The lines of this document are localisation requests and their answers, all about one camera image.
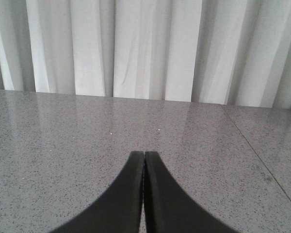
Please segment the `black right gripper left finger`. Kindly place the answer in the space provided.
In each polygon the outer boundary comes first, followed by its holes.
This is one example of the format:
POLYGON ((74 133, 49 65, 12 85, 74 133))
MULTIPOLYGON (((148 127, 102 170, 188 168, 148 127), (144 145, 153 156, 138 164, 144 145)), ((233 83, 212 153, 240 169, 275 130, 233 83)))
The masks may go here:
POLYGON ((143 203, 144 153, 133 151, 109 188, 53 233, 137 233, 143 203))

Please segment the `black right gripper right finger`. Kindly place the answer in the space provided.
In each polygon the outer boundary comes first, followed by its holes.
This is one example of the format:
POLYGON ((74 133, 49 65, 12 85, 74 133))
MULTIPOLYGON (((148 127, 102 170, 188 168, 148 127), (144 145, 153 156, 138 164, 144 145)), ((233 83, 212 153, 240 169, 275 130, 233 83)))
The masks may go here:
POLYGON ((145 222, 148 233, 234 233, 178 185, 156 151, 145 153, 145 222))

